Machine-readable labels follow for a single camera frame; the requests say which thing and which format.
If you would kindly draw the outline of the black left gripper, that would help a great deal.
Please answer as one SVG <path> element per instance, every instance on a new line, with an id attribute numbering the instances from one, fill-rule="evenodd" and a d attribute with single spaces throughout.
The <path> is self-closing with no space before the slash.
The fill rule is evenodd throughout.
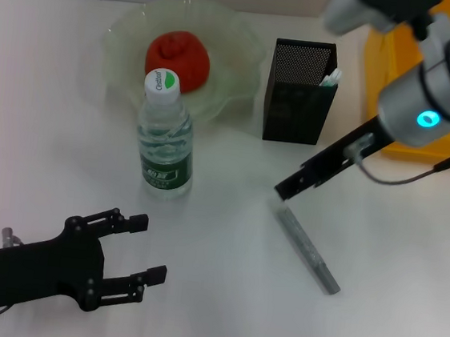
<path id="1" fill-rule="evenodd" d="M 99 239 L 148 229 L 146 214 L 123 216 L 118 208 L 66 220 L 57 237 L 0 249 L 0 307 L 56 295 L 71 297 L 83 311 L 140 303 L 147 287 L 163 284 L 166 266 L 104 279 Z"/>

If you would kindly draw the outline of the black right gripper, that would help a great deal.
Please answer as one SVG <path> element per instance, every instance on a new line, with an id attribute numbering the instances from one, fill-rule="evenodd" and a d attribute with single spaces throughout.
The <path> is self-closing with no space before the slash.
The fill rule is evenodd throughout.
<path id="1" fill-rule="evenodd" d="M 322 185 L 354 165 L 353 148 L 356 155 L 365 159 L 393 142 L 380 125 L 379 118 L 374 117 L 308 159 L 303 168 L 275 185 L 275 191 L 281 200 L 287 201 L 307 188 Z"/>

